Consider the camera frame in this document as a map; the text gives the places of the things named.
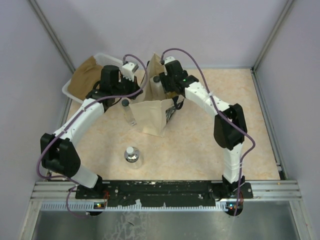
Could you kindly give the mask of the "white square bottle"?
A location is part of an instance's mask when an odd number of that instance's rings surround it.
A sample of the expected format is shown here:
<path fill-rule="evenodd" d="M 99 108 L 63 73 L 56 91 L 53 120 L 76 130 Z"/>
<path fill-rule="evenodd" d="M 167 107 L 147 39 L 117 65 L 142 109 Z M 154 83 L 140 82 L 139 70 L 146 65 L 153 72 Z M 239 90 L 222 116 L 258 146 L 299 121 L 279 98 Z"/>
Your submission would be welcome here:
<path fill-rule="evenodd" d="M 150 87 L 154 100 L 162 101 L 166 99 L 164 88 L 158 75 L 155 75 L 150 79 Z"/>

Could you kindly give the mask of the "clear bottle dark cap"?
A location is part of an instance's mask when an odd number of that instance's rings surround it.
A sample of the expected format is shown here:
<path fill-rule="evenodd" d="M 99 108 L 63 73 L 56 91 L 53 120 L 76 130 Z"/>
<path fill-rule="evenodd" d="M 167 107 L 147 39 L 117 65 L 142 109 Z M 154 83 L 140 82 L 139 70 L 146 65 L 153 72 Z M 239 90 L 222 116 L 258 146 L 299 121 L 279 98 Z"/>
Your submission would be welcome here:
<path fill-rule="evenodd" d="M 135 117 L 133 115 L 133 112 L 132 112 L 132 110 L 130 108 L 129 100 L 128 99 L 123 99 L 121 101 L 121 106 L 122 106 L 124 118 L 127 121 L 127 123 L 130 126 L 136 125 L 137 123 L 136 123 Z"/>

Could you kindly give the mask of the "beige canvas tote bag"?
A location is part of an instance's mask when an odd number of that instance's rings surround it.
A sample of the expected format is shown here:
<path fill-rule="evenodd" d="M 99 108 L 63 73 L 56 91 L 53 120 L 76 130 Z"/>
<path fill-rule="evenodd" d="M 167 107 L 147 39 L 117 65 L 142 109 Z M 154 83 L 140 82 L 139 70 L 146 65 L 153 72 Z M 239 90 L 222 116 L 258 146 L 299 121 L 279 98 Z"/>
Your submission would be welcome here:
<path fill-rule="evenodd" d="M 167 123 L 177 111 L 177 107 L 183 104 L 184 98 L 174 93 L 165 93 L 166 99 L 154 100 L 150 80 L 165 71 L 160 60 L 161 57 L 154 53 L 146 68 L 147 76 L 143 77 L 143 81 L 146 82 L 143 93 L 132 100 L 129 106 L 141 132 L 163 137 Z"/>

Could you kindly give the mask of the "clear bottle white cap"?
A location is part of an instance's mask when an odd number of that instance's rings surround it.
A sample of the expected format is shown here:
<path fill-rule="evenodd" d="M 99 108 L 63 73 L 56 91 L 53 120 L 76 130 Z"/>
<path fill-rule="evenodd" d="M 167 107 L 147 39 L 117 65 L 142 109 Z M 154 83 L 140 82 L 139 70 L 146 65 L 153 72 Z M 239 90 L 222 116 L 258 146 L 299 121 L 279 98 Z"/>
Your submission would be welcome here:
<path fill-rule="evenodd" d="M 141 151 L 134 147 L 129 146 L 124 152 L 124 159 L 128 167 L 138 169 L 143 165 L 143 156 Z"/>

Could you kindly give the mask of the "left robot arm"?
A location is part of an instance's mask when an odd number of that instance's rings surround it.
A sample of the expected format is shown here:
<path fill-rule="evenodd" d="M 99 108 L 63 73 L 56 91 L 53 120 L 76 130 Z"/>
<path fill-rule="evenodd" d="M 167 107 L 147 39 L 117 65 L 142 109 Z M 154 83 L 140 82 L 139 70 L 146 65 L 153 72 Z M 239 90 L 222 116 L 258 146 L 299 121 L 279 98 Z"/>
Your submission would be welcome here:
<path fill-rule="evenodd" d="M 78 111 L 61 128 L 40 139 L 41 165 L 86 189 L 91 197 L 103 195 L 102 177 L 82 165 L 76 146 L 90 126 L 116 99 L 135 99 L 142 93 L 135 72 L 138 65 L 127 62 L 122 67 L 105 65 L 100 80 L 86 95 Z"/>

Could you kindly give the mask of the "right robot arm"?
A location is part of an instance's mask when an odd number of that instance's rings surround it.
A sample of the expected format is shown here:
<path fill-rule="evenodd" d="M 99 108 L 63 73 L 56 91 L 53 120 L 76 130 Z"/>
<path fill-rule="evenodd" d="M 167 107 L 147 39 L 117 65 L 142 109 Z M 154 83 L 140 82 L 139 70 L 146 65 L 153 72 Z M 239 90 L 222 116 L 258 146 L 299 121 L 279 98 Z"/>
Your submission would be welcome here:
<path fill-rule="evenodd" d="M 201 70 L 203 84 L 188 74 L 174 57 L 162 59 L 160 64 L 164 66 L 164 72 L 159 74 L 164 90 L 182 95 L 213 118 L 214 140 L 224 150 L 223 192 L 229 198 L 240 199 L 241 186 L 245 183 L 242 148 L 248 133 L 243 108 L 238 103 L 226 103 L 211 93 Z"/>

